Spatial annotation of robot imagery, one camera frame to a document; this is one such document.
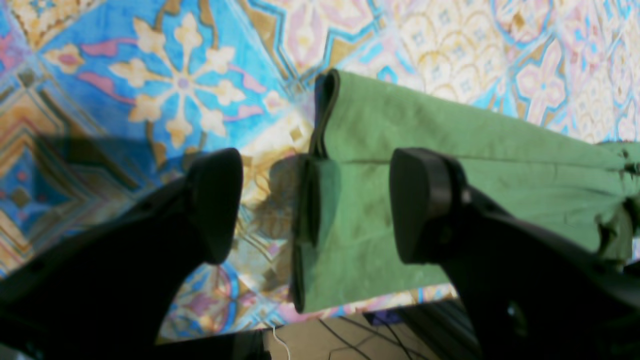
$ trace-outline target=green fabric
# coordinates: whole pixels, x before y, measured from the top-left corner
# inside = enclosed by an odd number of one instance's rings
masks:
[[[343,71],[331,71],[322,91],[294,241],[299,312],[448,281],[439,266],[397,255],[388,163],[398,147],[455,156],[469,183],[514,216],[605,258],[630,257],[623,203],[637,199],[640,183],[625,165],[640,160],[640,145],[590,145]]]

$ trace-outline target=floor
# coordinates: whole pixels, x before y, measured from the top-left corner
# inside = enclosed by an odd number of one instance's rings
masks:
[[[362,315],[350,315],[348,320],[357,322],[365,329],[355,326],[341,318],[323,320],[324,324],[338,334],[344,341],[354,345],[372,360],[406,359],[401,347],[391,331],[384,327],[372,327]],[[390,325],[412,359],[437,360],[438,357],[404,324]],[[336,335],[332,334],[319,320],[286,325],[276,330],[276,335],[289,347],[291,359],[305,360],[363,360],[365,357],[349,348]],[[271,331],[264,333],[265,348],[271,352],[273,360],[287,360],[287,351],[274,339]]]
[[[0,0],[0,277],[194,154],[236,147],[234,248],[186,279],[163,338],[450,297],[443,284],[308,315],[288,301],[295,178],[272,165],[307,150],[317,75],[338,67],[586,142],[634,141],[636,44],[639,2],[626,0]]]

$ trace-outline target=ornate tile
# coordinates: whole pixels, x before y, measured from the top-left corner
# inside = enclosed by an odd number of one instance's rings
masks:
[[[343,315],[346,315],[346,313],[343,312],[339,307],[318,311],[315,313],[298,314],[293,303],[281,302],[278,304],[278,307],[275,309],[275,311],[268,314],[268,316],[265,318],[265,324],[261,327],[278,326],[287,323],[305,322],[313,319],[331,318]]]
[[[0,270],[27,261],[104,199],[48,141],[62,135],[54,114],[28,92],[0,115]]]
[[[562,43],[550,37],[511,68],[518,117],[546,126],[567,104]]]
[[[104,0],[9,0],[11,12],[32,49],[41,48],[82,14],[103,2]]]
[[[236,320],[241,289],[233,268],[202,265],[185,279],[160,328],[161,340],[201,338],[227,332]]]
[[[615,137],[613,88],[606,67],[601,67],[586,83],[583,91],[574,97],[570,111],[582,140],[600,143]]]
[[[632,17],[624,27],[621,39],[625,44],[640,44],[640,12]],[[629,52],[629,67],[633,78],[632,91],[640,94],[640,51],[631,49]]]
[[[66,162],[83,166],[100,164],[130,191],[141,190],[142,184],[153,183],[149,178],[155,175],[155,168],[150,166],[152,158],[144,156],[148,145],[116,136],[107,138],[99,124],[89,121],[74,100],[60,91],[37,56],[29,57],[7,80],[11,81],[6,82],[6,90],[0,92],[8,97],[5,103],[0,97],[0,111],[2,107],[12,110],[15,107],[12,96],[26,91],[35,101],[32,106],[51,114],[50,119],[56,119],[55,133],[49,129],[51,126],[36,124],[36,127],[40,135],[50,138]],[[140,173],[147,177],[138,177]]]
[[[227,5],[203,0],[107,3],[40,55],[86,115],[83,126],[147,142],[161,168],[185,153],[242,147],[283,110],[278,74],[238,41],[243,29],[233,16]],[[84,30],[96,22],[117,27]]]
[[[272,192],[269,189],[269,170],[282,158],[307,152],[312,132],[312,119],[306,119],[300,111],[291,111],[241,149],[243,205],[253,207],[267,199]]]
[[[29,47],[11,18],[7,4],[0,1],[0,79],[20,64],[28,53]]]
[[[624,38],[612,47],[608,59],[609,78],[613,84],[613,101],[618,107],[625,106],[633,94],[632,57]]]
[[[627,0],[594,0],[594,3],[607,50],[610,50],[631,15],[630,3]]]
[[[616,111],[616,139],[621,141],[636,141],[640,135],[638,128],[636,100],[631,100],[627,105]]]
[[[425,1],[427,0],[383,0],[382,5],[388,13],[389,19],[399,24],[414,11],[414,7]]]
[[[552,0],[491,0],[497,28],[504,37],[509,61],[528,46],[545,41],[554,23]]]
[[[511,79],[507,76],[502,76],[472,104],[477,108],[489,109],[495,113],[518,117],[518,110],[516,109],[511,87]]]
[[[572,1],[556,22],[557,37],[565,48],[570,91],[579,91],[607,57],[605,37],[593,0]]]
[[[469,102],[506,72],[504,41],[484,2],[425,2],[399,26],[429,94]]]
[[[574,139],[581,139],[580,129],[570,108],[565,108],[557,113],[555,117],[548,122],[547,129]]]
[[[368,46],[362,47],[338,67],[355,74],[424,91],[422,77],[395,34],[387,33]]]
[[[320,73],[385,27],[383,9],[375,1],[238,3],[284,78],[289,94],[310,89]]]

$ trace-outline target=patterned rug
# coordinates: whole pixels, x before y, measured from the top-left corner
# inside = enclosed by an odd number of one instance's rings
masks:
[[[445,284],[305,316],[287,301],[296,178],[286,160],[307,148],[316,76],[338,67],[591,143],[637,140],[638,6],[0,0],[0,277],[118,216],[194,154],[237,147],[232,254],[186,279],[162,338],[450,297]]]

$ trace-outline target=floral pattern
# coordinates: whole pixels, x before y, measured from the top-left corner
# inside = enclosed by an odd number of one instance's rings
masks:
[[[236,147],[234,247],[185,280],[161,341],[453,297],[445,284],[295,312],[294,155],[313,132],[316,76],[338,67],[590,143],[638,140],[637,6],[0,0],[0,277],[115,218],[198,152]]]
[[[527,121],[545,125],[548,112],[558,110],[566,103],[566,84],[561,75],[563,57],[560,42],[551,40],[540,60],[526,59],[525,65],[515,74],[517,92],[527,103],[526,111],[520,115]]]

